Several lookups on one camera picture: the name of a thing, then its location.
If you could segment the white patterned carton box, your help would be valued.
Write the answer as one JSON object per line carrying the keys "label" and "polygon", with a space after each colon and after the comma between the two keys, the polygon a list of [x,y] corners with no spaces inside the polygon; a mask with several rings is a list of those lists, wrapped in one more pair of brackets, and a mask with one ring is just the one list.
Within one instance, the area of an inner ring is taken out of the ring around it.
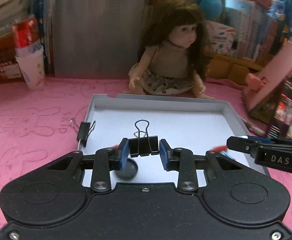
{"label": "white patterned carton box", "polygon": [[212,53],[229,56],[235,39],[236,30],[214,21],[207,21],[206,27],[210,42],[210,51]]}

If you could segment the red plastic crate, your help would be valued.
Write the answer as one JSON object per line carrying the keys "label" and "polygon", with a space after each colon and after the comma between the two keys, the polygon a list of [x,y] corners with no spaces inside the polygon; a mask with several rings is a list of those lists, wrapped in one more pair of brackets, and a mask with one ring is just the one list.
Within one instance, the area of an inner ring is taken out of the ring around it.
{"label": "red plastic crate", "polygon": [[13,35],[0,36],[0,84],[24,82],[15,55]]}

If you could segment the black smartphone lit screen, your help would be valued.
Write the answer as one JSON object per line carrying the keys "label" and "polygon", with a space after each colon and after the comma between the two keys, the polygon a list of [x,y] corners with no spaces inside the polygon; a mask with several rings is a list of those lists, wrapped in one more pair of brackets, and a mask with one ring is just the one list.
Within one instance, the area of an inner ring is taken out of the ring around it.
{"label": "black smartphone lit screen", "polygon": [[285,138],[292,124],[292,79],[286,79],[279,90],[279,99],[268,130],[268,138]]}

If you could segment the row of upright books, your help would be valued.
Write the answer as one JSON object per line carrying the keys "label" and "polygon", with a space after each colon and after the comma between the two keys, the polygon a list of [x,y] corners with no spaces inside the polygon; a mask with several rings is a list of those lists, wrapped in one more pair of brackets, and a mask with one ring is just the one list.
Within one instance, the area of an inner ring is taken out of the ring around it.
{"label": "row of upright books", "polygon": [[223,22],[235,29],[230,55],[265,66],[282,22],[254,1],[224,0]]}

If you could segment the black round cap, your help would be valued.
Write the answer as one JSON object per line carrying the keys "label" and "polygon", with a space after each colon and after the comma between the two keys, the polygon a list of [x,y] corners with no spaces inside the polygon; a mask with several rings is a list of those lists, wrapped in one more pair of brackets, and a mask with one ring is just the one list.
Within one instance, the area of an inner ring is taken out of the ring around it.
{"label": "black round cap", "polygon": [[115,176],[123,181],[129,181],[136,177],[137,172],[138,164],[133,159],[128,159],[123,169],[115,171]]}

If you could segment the white marker pen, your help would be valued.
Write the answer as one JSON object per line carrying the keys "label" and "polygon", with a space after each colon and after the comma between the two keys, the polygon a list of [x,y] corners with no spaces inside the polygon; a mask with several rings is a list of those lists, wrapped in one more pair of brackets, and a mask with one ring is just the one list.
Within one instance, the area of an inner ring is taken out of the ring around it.
{"label": "white marker pen", "polygon": [[262,129],[260,129],[260,128],[254,126],[250,121],[248,121],[248,120],[246,120],[246,119],[244,119],[244,118],[241,118],[241,119],[242,119],[243,123],[246,125],[246,127],[247,127],[252,133],[254,133],[254,134],[256,134],[256,135],[258,135],[258,136],[260,136],[260,137],[263,137],[263,136],[265,135],[265,132],[264,132]]}

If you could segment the black binder clip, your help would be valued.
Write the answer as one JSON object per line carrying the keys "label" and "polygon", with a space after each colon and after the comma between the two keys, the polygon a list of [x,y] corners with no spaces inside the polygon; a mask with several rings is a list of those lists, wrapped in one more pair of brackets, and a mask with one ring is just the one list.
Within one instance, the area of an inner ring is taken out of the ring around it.
{"label": "black binder clip", "polygon": [[80,125],[77,125],[75,118],[71,118],[70,125],[71,128],[77,132],[77,141],[79,144],[81,144],[83,147],[86,147],[88,138],[96,127],[96,120],[94,120],[92,123],[81,122]]}
{"label": "black binder clip", "polygon": [[[139,125],[144,122],[146,124],[145,129],[142,131]],[[129,151],[130,157],[136,158],[138,156],[146,157],[149,155],[159,154],[159,140],[158,136],[149,136],[148,128],[149,121],[141,119],[135,122],[135,128],[137,131],[134,133],[134,138],[129,139]]]}

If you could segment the blue plush toy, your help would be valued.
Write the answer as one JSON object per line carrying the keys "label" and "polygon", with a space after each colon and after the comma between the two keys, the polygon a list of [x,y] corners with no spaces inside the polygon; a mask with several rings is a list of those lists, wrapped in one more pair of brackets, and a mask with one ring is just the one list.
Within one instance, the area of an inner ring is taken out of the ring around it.
{"label": "blue plush toy", "polygon": [[218,18],[223,9],[221,0],[202,0],[199,6],[202,10],[203,17],[209,21]]}

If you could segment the black binder clip on tray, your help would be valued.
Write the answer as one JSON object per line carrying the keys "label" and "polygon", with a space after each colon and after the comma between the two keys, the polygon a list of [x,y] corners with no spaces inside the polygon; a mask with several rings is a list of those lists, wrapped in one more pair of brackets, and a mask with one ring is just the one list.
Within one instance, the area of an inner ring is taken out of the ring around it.
{"label": "black binder clip on tray", "polygon": [[80,125],[77,125],[75,118],[71,118],[70,125],[71,128],[77,132],[77,141],[79,144],[81,144],[83,147],[86,147],[88,138],[96,127],[96,120],[94,120],[92,123],[81,122]]}

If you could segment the red pen cap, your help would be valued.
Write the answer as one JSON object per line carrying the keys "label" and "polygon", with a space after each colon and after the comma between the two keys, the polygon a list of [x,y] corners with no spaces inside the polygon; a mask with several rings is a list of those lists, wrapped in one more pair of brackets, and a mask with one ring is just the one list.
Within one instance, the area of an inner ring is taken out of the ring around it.
{"label": "red pen cap", "polygon": [[226,145],[217,146],[217,147],[212,148],[211,151],[217,152],[217,153],[227,152],[228,151],[228,147]]}

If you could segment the white paper cup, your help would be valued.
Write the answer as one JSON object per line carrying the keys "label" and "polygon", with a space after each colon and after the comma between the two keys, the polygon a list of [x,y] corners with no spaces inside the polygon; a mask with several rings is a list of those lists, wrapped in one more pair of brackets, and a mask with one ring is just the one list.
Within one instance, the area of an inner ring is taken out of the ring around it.
{"label": "white paper cup", "polygon": [[31,90],[43,87],[45,83],[45,67],[43,47],[24,57],[15,57],[26,85]]}

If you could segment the red soda can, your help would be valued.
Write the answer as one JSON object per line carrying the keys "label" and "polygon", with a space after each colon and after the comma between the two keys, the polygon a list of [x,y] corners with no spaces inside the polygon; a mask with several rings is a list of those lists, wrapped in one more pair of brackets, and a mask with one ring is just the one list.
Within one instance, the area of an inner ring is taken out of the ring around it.
{"label": "red soda can", "polygon": [[31,55],[41,49],[38,22],[34,15],[12,26],[17,57]]}

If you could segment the brown-haired baby doll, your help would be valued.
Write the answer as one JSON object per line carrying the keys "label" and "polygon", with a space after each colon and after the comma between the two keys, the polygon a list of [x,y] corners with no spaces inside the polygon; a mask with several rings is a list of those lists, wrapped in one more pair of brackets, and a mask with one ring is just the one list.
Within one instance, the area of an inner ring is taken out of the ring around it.
{"label": "brown-haired baby doll", "polygon": [[159,4],[143,31],[127,93],[174,96],[191,91],[198,99],[210,99],[204,85],[208,44],[197,4]]}

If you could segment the white cardboard box tray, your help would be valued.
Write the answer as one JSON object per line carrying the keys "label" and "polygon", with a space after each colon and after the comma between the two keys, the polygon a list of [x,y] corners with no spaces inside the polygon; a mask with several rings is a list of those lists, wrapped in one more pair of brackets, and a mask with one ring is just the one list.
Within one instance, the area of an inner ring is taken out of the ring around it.
{"label": "white cardboard box tray", "polygon": [[85,121],[95,126],[87,144],[78,147],[84,155],[133,138],[137,129],[147,128],[150,136],[165,139],[171,148],[187,148],[196,155],[225,145],[231,136],[248,134],[231,104],[218,100],[96,94]]}

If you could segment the yellow cardboard box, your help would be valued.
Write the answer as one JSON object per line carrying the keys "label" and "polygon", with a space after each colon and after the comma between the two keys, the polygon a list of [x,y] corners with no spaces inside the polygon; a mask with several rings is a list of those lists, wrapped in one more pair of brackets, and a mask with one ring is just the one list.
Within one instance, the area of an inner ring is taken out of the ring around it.
{"label": "yellow cardboard box", "polygon": [[246,59],[212,53],[206,77],[212,79],[228,79],[238,85],[246,86],[246,76],[258,73],[263,66]]}

